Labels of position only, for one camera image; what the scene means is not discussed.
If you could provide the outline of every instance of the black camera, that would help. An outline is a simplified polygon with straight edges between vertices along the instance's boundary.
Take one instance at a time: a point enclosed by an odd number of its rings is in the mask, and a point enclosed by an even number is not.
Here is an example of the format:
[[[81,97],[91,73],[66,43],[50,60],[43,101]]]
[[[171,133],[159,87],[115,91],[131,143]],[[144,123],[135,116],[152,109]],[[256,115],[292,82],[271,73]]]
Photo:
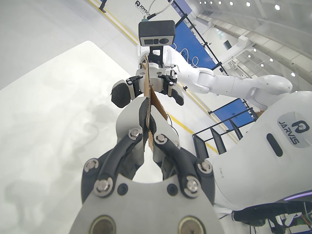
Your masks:
[[[141,46],[169,46],[175,40],[173,20],[142,21],[138,25]]]

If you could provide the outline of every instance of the white table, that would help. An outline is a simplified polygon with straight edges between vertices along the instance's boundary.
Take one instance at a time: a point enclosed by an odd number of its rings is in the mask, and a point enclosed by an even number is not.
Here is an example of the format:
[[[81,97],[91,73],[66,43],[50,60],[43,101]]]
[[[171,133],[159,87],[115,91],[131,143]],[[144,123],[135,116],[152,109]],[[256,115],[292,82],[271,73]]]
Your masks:
[[[84,163],[116,144],[111,88],[128,73],[86,41],[0,91],[0,233],[68,233]],[[162,180],[145,149],[136,181]]]

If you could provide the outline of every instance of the white robotic arm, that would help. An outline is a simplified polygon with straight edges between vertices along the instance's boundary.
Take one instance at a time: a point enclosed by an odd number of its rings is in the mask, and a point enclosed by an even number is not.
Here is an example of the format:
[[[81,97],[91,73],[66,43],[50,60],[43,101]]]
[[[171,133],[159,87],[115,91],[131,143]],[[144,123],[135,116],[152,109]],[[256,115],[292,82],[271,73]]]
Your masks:
[[[147,48],[138,48],[139,63],[142,56],[148,52]],[[268,106],[292,90],[292,83],[277,75],[241,79],[215,75],[211,69],[207,68],[194,68],[170,46],[164,46],[163,62],[167,67],[172,67],[175,70],[178,81],[187,85],[195,93],[213,92],[228,97],[243,98],[262,110],[266,110]]]

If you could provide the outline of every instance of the jarvis logo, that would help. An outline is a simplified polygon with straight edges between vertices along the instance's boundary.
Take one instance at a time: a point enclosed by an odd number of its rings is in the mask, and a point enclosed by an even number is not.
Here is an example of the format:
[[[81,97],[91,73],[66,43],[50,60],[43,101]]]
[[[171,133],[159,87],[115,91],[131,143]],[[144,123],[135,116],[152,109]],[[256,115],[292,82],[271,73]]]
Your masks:
[[[305,148],[309,147],[309,134],[305,134],[310,129],[310,126],[299,113],[289,112],[278,118],[278,125],[287,137],[288,141],[295,147]]]
[[[297,127],[295,132],[303,133],[310,129],[309,125],[304,120],[299,120],[292,124],[292,127]]]
[[[143,14],[150,16],[149,12],[147,11],[147,9],[145,9],[143,5],[141,5],[140,1],[136,1],[136,6]]]

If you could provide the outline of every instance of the brown cardboard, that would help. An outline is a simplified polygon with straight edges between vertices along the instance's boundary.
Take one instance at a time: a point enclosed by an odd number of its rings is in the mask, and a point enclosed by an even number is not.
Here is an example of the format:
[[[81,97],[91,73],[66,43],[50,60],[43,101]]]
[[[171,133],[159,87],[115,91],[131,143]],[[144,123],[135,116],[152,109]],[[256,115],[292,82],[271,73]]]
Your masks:
[[[145,69],[145,81],[144,81],[144,96],[148,97],[149,105],[147,110],[147,117],[146,117],[146,126],[149,129],[149,116],[150,116],[150,108],[151,105],[155,106],[156,109],[161,113],[161,115],[167,120],[167,114],[164,110],[164,107],[160,103],[158,97],[156,96],[153,88],[150,85],[149,81],[149,66],[148,66],[148,58],[145,56],[145,63],[142,63],[142,67]],[[148,132],[148,146],[151,148],[153,152],[153,135],[149,131]]]

